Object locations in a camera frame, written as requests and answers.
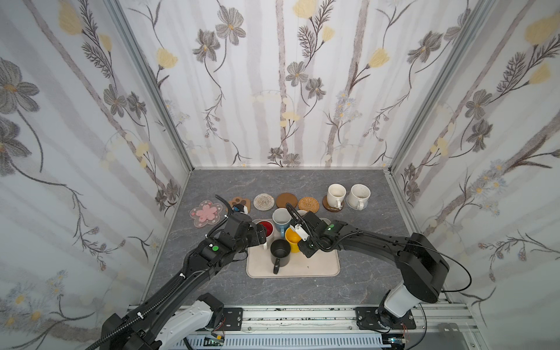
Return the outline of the yellow mug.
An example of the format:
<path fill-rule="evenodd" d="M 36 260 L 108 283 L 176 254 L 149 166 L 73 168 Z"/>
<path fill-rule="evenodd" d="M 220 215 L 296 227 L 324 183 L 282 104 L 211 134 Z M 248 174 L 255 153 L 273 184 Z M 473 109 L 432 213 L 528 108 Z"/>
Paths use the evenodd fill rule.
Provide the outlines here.
<path fill-rule="evenodd" d="M 288 228 L 285 231 L 284 237 L 290 245 L 291 253 L 293 254 L 299 253 L 300 248 L 298 244 L 302 240 L 302 238 L 291 228 Z"/>

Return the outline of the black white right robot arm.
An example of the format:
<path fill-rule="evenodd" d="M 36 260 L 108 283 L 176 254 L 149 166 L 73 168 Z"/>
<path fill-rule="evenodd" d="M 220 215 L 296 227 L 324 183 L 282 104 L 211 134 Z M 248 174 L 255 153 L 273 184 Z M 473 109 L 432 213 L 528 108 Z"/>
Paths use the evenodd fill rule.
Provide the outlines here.
<path fill-rule="evenodd" d="M 390 262 L 402 281 L 383 297 L 373 312 L 373 323 L 394 328 L 420 303 L 436 303 L 449 273 L 449 264 L 420 233 L 409 237 L 387 236 L 334 220 L 328 224 L 315 214 L 290 221 L 301 240 L 298 248 L 311 258 L 316 252 L 353 251 Z"/>

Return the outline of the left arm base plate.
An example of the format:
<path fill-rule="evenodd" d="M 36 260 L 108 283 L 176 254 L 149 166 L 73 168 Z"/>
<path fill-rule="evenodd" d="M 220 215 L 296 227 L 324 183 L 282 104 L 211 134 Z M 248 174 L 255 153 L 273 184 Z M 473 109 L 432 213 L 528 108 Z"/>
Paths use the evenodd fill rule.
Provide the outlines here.
<path fill-rule="evenodd" d="M 242 308 L 225 308 L 218 313 L 221 316 L 217 320 L 213 332 L 240 331 L 242 328 L 244 310 Z"/>

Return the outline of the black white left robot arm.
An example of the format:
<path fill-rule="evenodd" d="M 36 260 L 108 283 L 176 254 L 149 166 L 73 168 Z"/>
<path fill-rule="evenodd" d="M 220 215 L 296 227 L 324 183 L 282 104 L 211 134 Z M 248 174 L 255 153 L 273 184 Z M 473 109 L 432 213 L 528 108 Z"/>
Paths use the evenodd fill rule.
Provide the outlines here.
<path fill-rule="evenodd" d="M 246 214 L 229 214 L 185 256 L 180 270 L 125 316 L 112 315 L 90 349 L 169 349 L 192 332 L 220 323 L 223 303 L 206 294 L 182 310 L 185 299 L 250 247 L 266 242 L 266 229 Z"/>

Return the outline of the red inside white mug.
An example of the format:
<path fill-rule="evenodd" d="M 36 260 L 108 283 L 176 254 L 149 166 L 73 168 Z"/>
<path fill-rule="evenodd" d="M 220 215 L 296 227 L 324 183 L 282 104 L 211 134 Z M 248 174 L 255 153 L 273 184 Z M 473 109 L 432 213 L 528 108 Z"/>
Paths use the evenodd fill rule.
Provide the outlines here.
<path fill-rule="evenodd" d="M 258 222 L 258 225 L 261 225 L 265 228 L 265 238 L 266 241 L 265 243 L 262 245 L 263 249 L 267 250 L 269 249 L 270 244 L 273 242 L 274 240 L 274 232 L 275 232 L 275 227 L 274 225 L 269 222 L 268 220 L 261 220 Z"/>

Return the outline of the woven rattan round coaster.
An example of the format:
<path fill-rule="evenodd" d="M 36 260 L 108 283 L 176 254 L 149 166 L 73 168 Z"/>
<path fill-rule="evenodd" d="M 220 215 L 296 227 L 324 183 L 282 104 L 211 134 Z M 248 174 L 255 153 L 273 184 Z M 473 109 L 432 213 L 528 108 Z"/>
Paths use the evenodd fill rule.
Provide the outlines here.
<path fill-rule="evenodd" d="M 313 213 L 317 213 L 320 208 L 319 201 L 313 197 L 301 198 L 297 205 L 299 210 L 313 212 Z"/>

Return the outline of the glossy dark brown round coaster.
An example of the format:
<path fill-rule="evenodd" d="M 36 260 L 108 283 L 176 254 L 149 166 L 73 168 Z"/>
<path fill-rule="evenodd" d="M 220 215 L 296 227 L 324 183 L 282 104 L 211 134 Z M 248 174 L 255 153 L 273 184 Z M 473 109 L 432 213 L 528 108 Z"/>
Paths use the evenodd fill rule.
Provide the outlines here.
<path fill-rule="evenodd" d="M 345 207 L 346 203 L 345 203 L 345 201 L 342 201 L 342 202 L 341 202 L 341 207 L 340 207 L 340 208 L 331 207 L 331 206 L 329 205 L 329 203 L 328 203 L 328 197 L 325 196 L 325 197 L 322 199 L 322 205 L 323 205 L 323 207 L 324 207 L 327 211 L 330 211 L 330 212 L 340 212 L 340 211 Z"/>

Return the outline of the brown round wooden coaster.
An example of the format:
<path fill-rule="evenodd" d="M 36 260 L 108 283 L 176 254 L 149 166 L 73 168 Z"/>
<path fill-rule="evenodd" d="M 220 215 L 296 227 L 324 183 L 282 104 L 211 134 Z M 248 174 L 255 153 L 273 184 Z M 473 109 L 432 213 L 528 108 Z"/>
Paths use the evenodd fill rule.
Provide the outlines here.
<path fill-rule="evenodd" d="M 290 206 L 297 208 L 298 205 L 298 199 L 296 197 L 296 195 L 286 192 L 286 193 L 281 193 L 280 195 L 278 195 L 276 197 L 276 206 L 277 208 L 286 208 L 287 204 L 290 204 Z"/>

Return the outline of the pink flower shaped coaster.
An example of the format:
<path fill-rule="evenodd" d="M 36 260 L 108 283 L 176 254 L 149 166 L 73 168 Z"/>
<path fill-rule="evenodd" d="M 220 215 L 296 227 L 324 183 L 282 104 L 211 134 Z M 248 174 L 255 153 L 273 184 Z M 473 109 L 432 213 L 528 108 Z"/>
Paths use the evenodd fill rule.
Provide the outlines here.
<path fill-rule="evenodd" d="M 216 225 L 222 218 L 223 210 L 224 206 L 220 202 L 213 203 L 210 200 L 204 200 L 190 211 L 190 217 L 196 228 L 202 228 L 207 225 Z"/>

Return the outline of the white grey round coaster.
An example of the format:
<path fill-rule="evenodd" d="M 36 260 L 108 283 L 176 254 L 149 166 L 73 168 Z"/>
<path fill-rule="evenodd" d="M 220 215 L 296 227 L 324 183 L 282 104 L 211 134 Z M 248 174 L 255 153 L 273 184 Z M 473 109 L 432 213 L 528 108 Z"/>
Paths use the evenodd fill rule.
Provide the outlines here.
<path fill-rule="evenodd" d="M 275 198 L 267 193 L 261 193 L 254 198 L 254 207 L 258 211 L 268 211 L 274 208 Z"/>

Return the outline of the cork paw print coaster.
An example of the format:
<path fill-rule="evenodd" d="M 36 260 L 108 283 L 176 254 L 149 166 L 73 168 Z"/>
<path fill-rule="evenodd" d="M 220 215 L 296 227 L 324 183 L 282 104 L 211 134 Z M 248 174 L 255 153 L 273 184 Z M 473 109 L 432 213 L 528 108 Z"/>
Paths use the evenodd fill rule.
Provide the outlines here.
<path fill-rule="evenodd" d="M 243 204 L 248 207 L 249 213 L 251 212 L 251 202 L 247 198 L 236 197 L 229 201 L 230 207 L 232 208 L 235 204 Z"/>

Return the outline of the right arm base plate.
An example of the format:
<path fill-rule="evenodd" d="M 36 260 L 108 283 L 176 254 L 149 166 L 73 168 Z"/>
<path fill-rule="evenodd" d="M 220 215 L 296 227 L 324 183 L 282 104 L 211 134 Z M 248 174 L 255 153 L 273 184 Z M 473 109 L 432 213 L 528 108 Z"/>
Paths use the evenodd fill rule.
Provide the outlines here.
<path fill-rule="evenodd" d="M 378 307 L 357 307 L 355 309 L 357 326 L 361 330 L 386 332 L 389 330 L 415 330 L 416 323 L 411 313 L 407 311 L 403 317 L 396 317 L 388 311 Z"/>

